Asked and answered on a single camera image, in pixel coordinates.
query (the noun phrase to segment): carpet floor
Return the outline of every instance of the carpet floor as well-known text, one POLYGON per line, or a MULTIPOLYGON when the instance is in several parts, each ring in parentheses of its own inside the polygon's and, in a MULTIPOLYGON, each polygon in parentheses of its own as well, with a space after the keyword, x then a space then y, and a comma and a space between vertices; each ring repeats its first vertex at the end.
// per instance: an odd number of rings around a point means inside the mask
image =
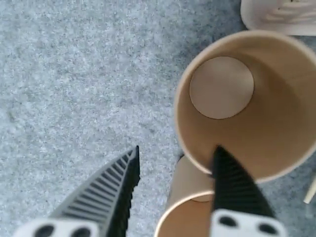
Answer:
MULTIPOLYGON (((240 0, 1 0, 0 236, 134 145, 127 236, 153 236, 181 153, 177 82, 206 46, 245 30, 239 10, 240 0)), ((316 38, 300 39, 316 50, 316 38)), ((312 157, 261 185, 291 237, 316 232, 316 201, 302 202, 315 168, 312 157)))

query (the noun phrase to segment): paper cup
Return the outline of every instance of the paper cup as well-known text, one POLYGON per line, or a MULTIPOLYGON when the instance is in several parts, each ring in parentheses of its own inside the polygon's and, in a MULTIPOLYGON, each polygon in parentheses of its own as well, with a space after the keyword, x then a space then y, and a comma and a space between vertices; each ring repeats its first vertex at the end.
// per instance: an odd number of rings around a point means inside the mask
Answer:
POLYGON ((220 144, 257 181, 284 175, 316 148, 315 88, 316 56, 298 40, 267 31, 225 37, 182 75, 175 96, 179 142, 205 173, 220 144), (235 62, 202 68, 218 58, 235 62))
POLYGON ((214 182, 186 157, 176 165, 155 237, 208 237, 214 182))

